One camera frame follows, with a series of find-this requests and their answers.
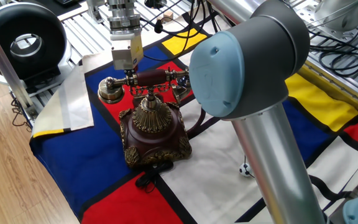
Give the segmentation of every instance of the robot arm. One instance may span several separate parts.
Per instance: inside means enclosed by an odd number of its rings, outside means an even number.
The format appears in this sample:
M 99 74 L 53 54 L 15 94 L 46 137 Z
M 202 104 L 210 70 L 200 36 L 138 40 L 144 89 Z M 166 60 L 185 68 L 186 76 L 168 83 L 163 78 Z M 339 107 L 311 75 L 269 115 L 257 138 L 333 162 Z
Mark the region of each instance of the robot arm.
M 143 58 L 142 38 L 140 33 L 140 15 L 135 14 L 136 0 L 108 0 L 111 16 L 110 33 L 112 40 L 111 53 L 116 70 L 135 70 Z M 86 0 L 88 14 L 98 23 L 103 20 L 100 16 L 99 6 L 105 4 L 104 0 Z
M 104 5 L 104 0 L 86 0 L 88 4 L 88 14 L 97 23 L 102 23 L 103 19 L 100 16 L 99 6 Z

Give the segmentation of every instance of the gold decorative trim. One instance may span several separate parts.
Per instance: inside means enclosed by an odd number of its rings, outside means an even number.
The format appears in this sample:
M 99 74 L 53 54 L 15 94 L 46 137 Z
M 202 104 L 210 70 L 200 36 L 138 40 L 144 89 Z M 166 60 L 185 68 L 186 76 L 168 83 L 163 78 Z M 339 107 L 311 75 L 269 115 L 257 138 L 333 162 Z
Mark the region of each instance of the gold decorative trim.
M 166 104 L 172 105 L 172 106 L 174 106 L 176 109 L 180 109 L 179 104 L 177 104 L 177 103 L 175 103 L 175 102 L 166 102 Z
M 189 158 L 193 150 L 191 149 L 191 145 L 188 137 L 182 137 L 179 139 L 179 150 L 183 156 L 182 158 L 184 159 Z
M 125 117 L 125 115 L 129 114 L 129 112 L 131 112 L 131 109 L 128 110 L 124 110 L 121 111 L 119 113 L 119 127 L 120 127 L 120 132 L 121 132 L 121 141 L 122 141 L 122 147 L 125 149 L 125 131 L 124 131 L 124 123 L 122 122 L 123 117 Z
M 137 152 L 136 147 L 129 147 L 124 150 L 124 157 L 127 165 L 130 168 L 133 168 L 139 164 L 139 153 Z
M 172 121 L 170 108 L 161 103 L 157 110 L 149 111 L 140 104 L 132 114 L 134 124 L 146 133 L 159 133 L 165 130 Z

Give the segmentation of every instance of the black object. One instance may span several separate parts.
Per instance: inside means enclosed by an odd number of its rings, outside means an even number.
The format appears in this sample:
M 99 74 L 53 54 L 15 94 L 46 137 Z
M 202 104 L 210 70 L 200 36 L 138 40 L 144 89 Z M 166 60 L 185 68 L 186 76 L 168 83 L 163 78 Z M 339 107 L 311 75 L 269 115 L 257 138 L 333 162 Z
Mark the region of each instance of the black object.
M 44 5 L 47 9 L 51 10 L 56 16 L 63 15 L 64 13 L 70 12 L 74 9 L 80 8 L 79 2 L 83 2 L 84 0 L 77 0 L 71 4 L 60 4 L 57 1 L 53 0 L 37 0 L 37 2 Z
M 55 1 L 64 6 L 69 6 L 77 2 L 77 0 L 55 0 Z
M 135 182 L 136 187 L 147 189 L 147 186 L 151 182 L 155 182 L 155 178 L 157 175 L 159 175 L 159 173 L 170 170 L 172 169 L 172 167 L 173 167 L 172 161 L 165 161 L 158 164 L 156 168 L 146 171 L 144 175 L 142 175 L 136 180 Z
M 161 19 L 159 19 L 155 23 L 154 32 L 161 34 L 162 30 L 163 30 L 162 22 L 161 22 Z
M 144 5 L 152 9 L 161 9 L 165 3 L 162 0 L 145 0 Z
M 15 47 L 15 40 L 25 34 L 39 37 L 38 50 L 31 56 Z M 37 4 L 16 3 L 0 10 L 0 44 L 20 79 L 60 74 L 58 63 L 66 49 L 66 33 L 59 19 Z

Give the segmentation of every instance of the vintage telephone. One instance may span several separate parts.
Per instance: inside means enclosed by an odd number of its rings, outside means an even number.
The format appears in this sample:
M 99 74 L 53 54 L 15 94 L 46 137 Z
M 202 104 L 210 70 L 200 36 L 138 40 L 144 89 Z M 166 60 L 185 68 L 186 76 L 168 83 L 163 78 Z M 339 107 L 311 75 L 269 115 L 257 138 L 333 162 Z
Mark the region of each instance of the vintage telephone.
M 191 146 L 178 105 L 191 91 L 188 69 L 125 73 L 122 79 L 107 77 L 102 80 L 98 96 L 103 102 L 114 104 L 124 97 L 123 85 L 131 88 L 134 109 L 119 114 L 127 165 L 134 168 L 188 158 Z M 164 102 L 160 96 L 159 93 L 169 89 L 177 103 Z

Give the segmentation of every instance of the fabric mat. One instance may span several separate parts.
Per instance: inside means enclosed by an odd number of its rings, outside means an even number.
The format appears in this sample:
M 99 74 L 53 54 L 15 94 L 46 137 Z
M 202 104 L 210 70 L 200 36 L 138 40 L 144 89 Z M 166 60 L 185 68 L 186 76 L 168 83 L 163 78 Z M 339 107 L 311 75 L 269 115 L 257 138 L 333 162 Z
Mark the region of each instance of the fabric mat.
M 195 29 L 200 29 L 199 21 L 193 25 Z M 207 24 L 201 35 L 210 37 L 214 32 L 210 21 Z M 144 54 L 160 59 L 172 58 L 175 50 L 170 49 L 183 44 L 167 36 L 144 42 L 154 42 L 145 44 Z M 139 71 L 183 70 L 196 45 L 171 62 L 144 58 Z M 103 61 L 103 54 L 98 56 Z M 133 108 L 132 97 L 126 94 L 115 105 L 104 104 L 97 97 L 102 79 L 122 78 L 124 73 L 116 71 L 111 62 L 96 65 L 98 68 L 85 73 L 94 126 L 30 141 L 34 155 L 82 223 L 271 222 L 256 181 L 238 171 L 244 154 L 231 123 L 210 115 L 190 140 L 191 157 L 176 162 L 150 188 L 138 189 L 134 182 L 142 172 L 125 164 L 117 117 L 120 111 Z M 358 112 L 300 75 L 290 77 L 287 86 L 290 97 L 283 105 L 319 204 L 330 215 L 335 202 L 358 184 L 348 185 L 358 171 Z M 171 91 L 163 98 L 173 101 Z M 200 105 L 190 95 L 180 106 L 186 128 L 192 127 L 200 115 Z

